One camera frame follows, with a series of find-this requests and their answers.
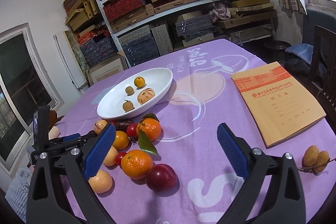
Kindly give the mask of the red cherry tomato right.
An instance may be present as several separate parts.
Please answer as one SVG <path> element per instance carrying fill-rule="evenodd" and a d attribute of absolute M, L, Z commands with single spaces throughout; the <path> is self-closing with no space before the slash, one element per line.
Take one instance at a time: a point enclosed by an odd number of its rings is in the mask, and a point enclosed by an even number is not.
<path fill-rule="evenodd" d="M 136 123 L 131 123 L 127 126 L 126 128 L 126 134 L 130 138 L 138 138 L 137 135 L 137 124 Z"/>

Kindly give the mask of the blue cushion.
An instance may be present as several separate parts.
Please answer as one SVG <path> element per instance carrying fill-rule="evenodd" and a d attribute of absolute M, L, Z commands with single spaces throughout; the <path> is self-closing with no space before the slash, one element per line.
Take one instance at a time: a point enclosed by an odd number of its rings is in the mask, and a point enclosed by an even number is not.
<path fill-rule="evenodd" d="M 306 43 L 296 44 L 294 46 L 288 47 L 285 52 L 291 53 L 298 58 L 305 61 L 308 65 L 311 65 L 313 57 L 314 46 Z"/>

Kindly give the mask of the mandarin with green leaf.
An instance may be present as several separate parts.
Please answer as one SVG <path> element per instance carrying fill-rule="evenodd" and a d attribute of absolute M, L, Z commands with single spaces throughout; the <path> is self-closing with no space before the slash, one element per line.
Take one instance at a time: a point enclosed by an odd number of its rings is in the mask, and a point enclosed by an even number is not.
<path fill-rule="evenodd" d="M 145 114 L 136 128 L 139 148 L 146 153 L 158 155 L 153 142 L 159 138 L 161 131 L 161 124 L 157 116 L 153 113 Z"/>

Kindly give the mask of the small yellow orange in plate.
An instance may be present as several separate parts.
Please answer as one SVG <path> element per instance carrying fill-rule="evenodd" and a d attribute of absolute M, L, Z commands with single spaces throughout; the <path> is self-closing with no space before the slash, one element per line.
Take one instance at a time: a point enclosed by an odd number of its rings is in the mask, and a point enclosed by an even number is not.
<path fill-rule="evenodd" d="M 137 89 L 141 89 L 146 86 L 145 79 L 141 76 L 134 79 L 134 85 Z"/>

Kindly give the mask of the red cherry tomato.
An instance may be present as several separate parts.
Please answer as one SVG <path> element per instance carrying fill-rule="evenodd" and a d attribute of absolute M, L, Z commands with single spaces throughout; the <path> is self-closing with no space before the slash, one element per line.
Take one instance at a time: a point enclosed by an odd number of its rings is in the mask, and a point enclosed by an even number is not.
<path fill-rule="evenodd" d="M 117 164 L 118 166 L 121 166 L 122 159 L 123 159 L 123 157 L 124 157 L 126 154 L 127 154 L 126 152 L 122 151 L 122 152 L 119 152 L 119 153 L 116 155 L 116 159 L 115 159 L 115 161 L 116 161 L 116 164 Z"/>
<path fill-rule="evenodd" d="M 126 128 L 126 134 L 130 138 L 138 138 L 137 135 L 137 124 L 136 123 L 131 123 L 127 126 Z"/>

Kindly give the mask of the longan pair on twig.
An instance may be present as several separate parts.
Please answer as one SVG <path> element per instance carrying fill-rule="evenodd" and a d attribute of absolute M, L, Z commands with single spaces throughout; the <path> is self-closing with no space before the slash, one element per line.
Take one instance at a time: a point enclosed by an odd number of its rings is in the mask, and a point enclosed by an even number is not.
<path fill-rule="evenodd" d="M 316 145 L 311 145 L 305 151 L 302 158 L 302 167 L 299 167 L 300 172 L 320 174 L 329 163 L 335 161 L 331 158 L 326 150 L 320 151 Z"/>

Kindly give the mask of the framed picture leaning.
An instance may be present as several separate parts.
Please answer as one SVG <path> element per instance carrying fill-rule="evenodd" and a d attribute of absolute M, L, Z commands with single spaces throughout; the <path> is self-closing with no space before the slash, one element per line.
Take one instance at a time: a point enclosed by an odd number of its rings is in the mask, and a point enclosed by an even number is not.
<path fill-rule="evenodd" d="M 88 69 L 88 81 L 90 86 L 100 82 L 110 76 L 116 75 L 127 69 L 123 55 L 116 53 L 101 63 Z"/>

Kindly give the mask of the red cherry tomato front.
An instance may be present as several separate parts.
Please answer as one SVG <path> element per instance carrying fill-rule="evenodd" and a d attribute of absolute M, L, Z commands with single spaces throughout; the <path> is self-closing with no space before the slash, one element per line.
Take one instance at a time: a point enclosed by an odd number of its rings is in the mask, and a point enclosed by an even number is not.
<path fill-rule="evenodd" d="M 121 166 L 122 159 L 123 159 L 123 157 L 124 157 L 126 154 L 127 154 L 126 152 L 122 151 L 122 152 L 119 152 L 119 153 L 116 155 L 116 159 L 115 159 L 115 161 L 116 161 L 116 164 L 117 164 L 118 166 Z"/>

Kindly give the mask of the large dark red plum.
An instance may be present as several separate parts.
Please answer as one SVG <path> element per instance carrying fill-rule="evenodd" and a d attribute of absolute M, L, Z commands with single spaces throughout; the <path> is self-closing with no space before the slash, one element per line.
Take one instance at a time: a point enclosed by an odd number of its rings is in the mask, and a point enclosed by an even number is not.
<path fill-rule="evenodd" d="M 177 183 L 178 177 L 171 166 L 167 164 L 155 165 L 145 178 L 146 185 L 154 192 L 172 190 Z"/>

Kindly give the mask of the large yellow pear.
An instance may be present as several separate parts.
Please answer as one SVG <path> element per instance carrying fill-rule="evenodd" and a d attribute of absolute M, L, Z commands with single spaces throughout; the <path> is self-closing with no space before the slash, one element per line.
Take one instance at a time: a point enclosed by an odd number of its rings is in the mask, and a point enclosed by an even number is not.
<path fill-rule="evenodd" d="M 108 192 L 113 186 L 113 180 L 109 173 L 99 169 L 97 174 L 88 180 L 92 190 L 97 194 Z"/>

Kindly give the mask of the purple tablecloth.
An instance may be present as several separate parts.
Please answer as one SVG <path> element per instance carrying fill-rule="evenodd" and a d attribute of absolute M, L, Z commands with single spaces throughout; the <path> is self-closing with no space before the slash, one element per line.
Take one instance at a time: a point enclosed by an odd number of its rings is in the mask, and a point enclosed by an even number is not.
<path fill-rule="evenodd" d="M 217 127 L 226 123 L 251 147 L 267 155 L 293 155 L 301 164 L 306 149 L 316 145 L 335 157 L 335 134 L 325 120 L 297 137 L 266 148 L 231 74 L 263 65 L 240 46 L 220 39 L 180 50 L 105 79 L 84 93 L 58 124 L 64 136 L 86 134 L 99 117 L 101 98 L 115 85 L 142 71 L 164 67 L 173 72 L 169 95 L 156 104 L 154 113 L 162 126 L 155 144 L 154 162 L 175 170 L 177 186 L 163 193 L 133 181 L 119 166 L 108 168 L 114 184 L 99 196 L 117 223 L 215 223 L 229 207 L 243 180 L 236 176 L 218 140 Z"/>

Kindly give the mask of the small brown longan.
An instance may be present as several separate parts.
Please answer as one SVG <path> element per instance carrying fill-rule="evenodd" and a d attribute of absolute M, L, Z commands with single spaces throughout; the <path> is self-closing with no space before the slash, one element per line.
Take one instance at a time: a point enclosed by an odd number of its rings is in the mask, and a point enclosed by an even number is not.
<path fill-rule="evenodd" d="M 134 104 L 129 100 L 125 100 L 125 102 L 122 105 L 122 108 L 123 108 L 124 112 L 127 113 L 127 112 L 132 111 L 134 109 Z"/>

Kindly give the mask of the medium yellow pear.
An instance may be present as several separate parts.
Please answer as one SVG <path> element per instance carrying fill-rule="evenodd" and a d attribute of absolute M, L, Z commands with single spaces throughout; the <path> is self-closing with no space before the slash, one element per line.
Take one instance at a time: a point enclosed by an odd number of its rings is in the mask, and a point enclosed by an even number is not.
<path fill-rule="evenodd" d="M 116 164 L 116 157 L 117 157 L 118 151 L 115 147 L 111 147 L 103 161 L 103 164 L 105 166 L 114 166 Z"/>

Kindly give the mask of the large orange mandarin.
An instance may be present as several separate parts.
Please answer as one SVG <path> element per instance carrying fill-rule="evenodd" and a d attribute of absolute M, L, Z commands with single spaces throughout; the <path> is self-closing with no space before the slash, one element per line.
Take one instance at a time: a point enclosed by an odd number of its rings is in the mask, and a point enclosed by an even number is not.
<path fill-rule="evenodd" d="M 153 160 L 147 153 L 135 149 L 129 151 L 121 160 L 121 168 L 129 178 L 141 180 L 153 167 Z"/>

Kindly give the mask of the beige glasses case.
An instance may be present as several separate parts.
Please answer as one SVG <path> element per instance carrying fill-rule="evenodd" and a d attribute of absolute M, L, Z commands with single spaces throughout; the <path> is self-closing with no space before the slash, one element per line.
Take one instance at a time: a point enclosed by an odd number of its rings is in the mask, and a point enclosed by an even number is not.
<path fill-rule="evenodd" d="M 53 126 L 49 131 L 49 140 L 55 139 L 60 135 L 60 131 L 56 126 Z"/>

